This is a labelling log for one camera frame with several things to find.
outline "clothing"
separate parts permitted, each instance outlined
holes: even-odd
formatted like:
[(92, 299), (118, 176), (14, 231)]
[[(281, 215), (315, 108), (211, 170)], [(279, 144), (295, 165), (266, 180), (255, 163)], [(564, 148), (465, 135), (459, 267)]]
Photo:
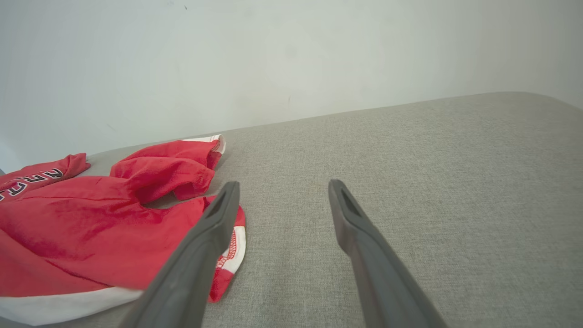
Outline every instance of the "clothing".
[[(2, 192), (7, 196), (0, 202), (0, 267), (9, 268), (0, 271), (0, 311), (14, 298), (78, 298), (111, 286), (139, 296), (135, 290), (147, 288), (213, 200), (200, 196), (214, 176), (224, 139), (205, 141), (210, 142), (188, 139), (144, 148), (116, 163), (109, 177), (63, 180), (87, 169), (81, 165), (84, 154), (0, 177), (12, 188)], [(68, 165), (56, 166), (67, 159)], [(62, 176), (47, 180), (59, 183), (33, 182), (54, 168)], [(168, 209), (142, 206), (171, 191), (179, 200), (198, 198)], [(211, 302), (222, 297), (243, 259), (244, 224), (239, 207), (231, 246), (217, 262)]]

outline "black lettering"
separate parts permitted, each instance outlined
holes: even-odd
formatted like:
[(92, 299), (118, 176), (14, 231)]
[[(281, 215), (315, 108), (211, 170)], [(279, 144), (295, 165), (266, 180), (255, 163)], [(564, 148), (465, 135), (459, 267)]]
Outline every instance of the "black lettering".
[(60, 177), (63, 176), (63, 173), (61, 171), (59, 171), (58, 169), (53, 169), (51, 173), (51, 171), (45, 172), (43, 173), (46, 176), (52, 177), (53, 179), (59, 179)]
[(22, 182), (18, 182), (18, 186), (20, 188), (16, 189), (16, 188), (8, 188), (8, 194), (10, 196), (16, 196), (18, 194), (20, 194), (21, 192), (23, 192), (26, 188), (26, 183), (22, 183)]
[(39, 181), (45, 181), (47, 178), (45, 178), (44, 176), (40, 176), (40, 175), (33, 175), (33, 176), (23, 176), (20, 177), (18, 179), (24, 180), (26, 182), (39, 182)]

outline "fabric surface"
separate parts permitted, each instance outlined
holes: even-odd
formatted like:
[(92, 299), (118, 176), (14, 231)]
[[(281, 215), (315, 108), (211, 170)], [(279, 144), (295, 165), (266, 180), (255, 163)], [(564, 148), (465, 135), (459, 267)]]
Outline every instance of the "fabric surface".
[[(199, 196), (207, 191), (222, 150), (222, 136), (153, 145), (114, 164), (107, 177), (81, 176), (43, 188), (33, 187), (88, 168), (85, 154), (6, 176), (32, 187), (7, 189), (0, 204), (0, 315), (53, 323), (136, 299), (136, 289), (147, 288), (213, 201), (214, 196)], [(64, 162), (69, 165), (59, 166)], [(167, 209), (142, 205), (170, 192), (188, 201)], [(239, 207), (230, 247), (217, 261), (209, 302), (221, 299), (243, 259), (244, 224)]]
[[(209, 192), (241, 183), (250, 247), (203, 326), (364, 326), (335, 239), (331, 178), (346, 183), (450, 326), (583, 322), (580, 109), (491, 93), (223, 134), (229, 148)], [(84, 174), (106, 175), (140, 147), (89, 156)], [(49, 327), (116, 327), (129, 307)]]

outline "gray upholstery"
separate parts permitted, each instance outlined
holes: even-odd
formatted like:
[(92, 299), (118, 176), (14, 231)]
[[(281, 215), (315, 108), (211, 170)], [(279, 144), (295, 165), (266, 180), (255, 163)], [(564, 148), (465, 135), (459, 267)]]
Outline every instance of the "gray upholstery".
[[(342, 179), (453, 327), (583, 322), (583, 111), (490, 93), (226, 131), (247, 253), (205, 327), (364, 326), (327, 199)], [(142, 148), (89, 157), (85, 174)], [(116, 327), (129, 305), (49, 327)]]

